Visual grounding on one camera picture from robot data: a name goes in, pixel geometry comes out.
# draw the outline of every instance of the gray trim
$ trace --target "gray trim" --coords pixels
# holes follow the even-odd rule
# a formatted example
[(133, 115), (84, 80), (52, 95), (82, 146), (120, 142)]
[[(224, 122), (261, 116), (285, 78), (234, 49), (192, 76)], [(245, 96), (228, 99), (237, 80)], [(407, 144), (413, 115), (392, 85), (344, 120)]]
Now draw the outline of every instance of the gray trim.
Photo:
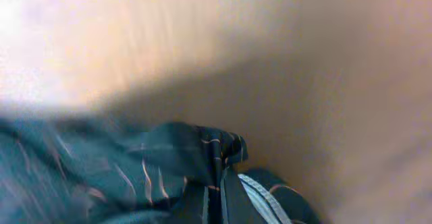
[[(239, 174), (238, 177), (240, 178), (241, 181), (246, 182), (247, 184), (252, 186), (254, 188), (254, 190), (259, 192), (259, 194), (264, 196), (263, 201), (267, 201), (270, 204), (270, 207), (273, 209), (273, 211), (275, 212), (277, 218), (281, 221), (281, 223), (292, 224), (290, 218), (288, 218), (288, 215), (286, 214), (286, 212), (284, 211), (282, 206), (279, 204), (279, 202), (273, 197), (273, 195), (270, 194), (270, 192), (268, 192), (264, 187), (262, 187), (261, 184), (259, 184), (257, 181), (253, 180), (252, 178), (250, 178), (244, 174)], [(248, 191), (247, 188), (245, 188), (245, 190), (248, 193), (248, 195), (250, 196), (251, 200), (259, 201), (257, 196), (253, 195), (253, 192)], [(263, 216), (264, 219), (267, 220), (267, 219), (271, 218), (271, 217), (267, 216), (267, 211), (265, 211), (264, 208), (257, 208), (257, 206), (260, 206), (260, 204), (258, 202), (255, 202), (254, 206), (255, 206), (256, 210)]]
[(204, 188), (204, 200), (202, 200), (202, 224), (209, 222), (209, 189)]
[(228, 209), (227, 209), (227, 196), (225, 193), (225, 177), (227, 176), (227, 170), (230, 167), (227, 167), (225, 170), (223, 170), (222, 173), (222, 180), (221, 180), (221, 203), (222, 203), (222, 218), (223, 218), (223, 224), (229, 224), (228, 221)]

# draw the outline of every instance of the floor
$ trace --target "floor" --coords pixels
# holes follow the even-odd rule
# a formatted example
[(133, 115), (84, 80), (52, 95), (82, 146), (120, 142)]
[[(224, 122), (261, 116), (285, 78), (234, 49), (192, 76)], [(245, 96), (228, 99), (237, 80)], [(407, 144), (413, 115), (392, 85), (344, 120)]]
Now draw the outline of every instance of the floor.
[(0, 113), (223, 128), (325, 223), (432, 223), (431, 4), (0, 0)]

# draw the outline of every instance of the clothing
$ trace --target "clothing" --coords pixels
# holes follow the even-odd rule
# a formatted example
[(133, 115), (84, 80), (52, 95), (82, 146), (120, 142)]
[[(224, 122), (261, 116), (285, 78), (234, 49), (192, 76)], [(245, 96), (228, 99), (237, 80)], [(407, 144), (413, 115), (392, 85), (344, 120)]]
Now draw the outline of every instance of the clothing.
[(260, 185), (270, 173), (238, 176), (233, 164), (247, 158), (243, 137), (186, 123), (144, 132), (101, 118), (3, 120), (0, 223), (267, 223), (256, 206), (270, 214), (275, 203), (279, 223), (319, 222), (295, 192), (306, 204), (297, 214), (277, 199), (291, 190)]

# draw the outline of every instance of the dark green fabric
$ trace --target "dark green fabric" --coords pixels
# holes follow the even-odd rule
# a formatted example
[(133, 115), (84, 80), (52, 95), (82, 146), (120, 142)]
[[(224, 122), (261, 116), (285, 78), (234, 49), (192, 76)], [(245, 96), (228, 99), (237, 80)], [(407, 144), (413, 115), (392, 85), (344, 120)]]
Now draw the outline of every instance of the dark green fabric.
[(2, 120), (0, 223), (264, 223), (232, 167), (247, 158), (185, 123)]

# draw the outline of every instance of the wooden floor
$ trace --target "wooden floor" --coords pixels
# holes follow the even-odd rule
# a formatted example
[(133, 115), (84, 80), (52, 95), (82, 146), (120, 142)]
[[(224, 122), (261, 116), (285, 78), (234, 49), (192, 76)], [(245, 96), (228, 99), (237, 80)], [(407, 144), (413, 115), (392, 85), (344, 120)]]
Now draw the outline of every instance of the wooden floor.
[(223, 128), (248, 143), (242, 168), (282, 176), (326, 223), (432, 223), (432, 0), (0, 11), (2, 115), (108, 110)]

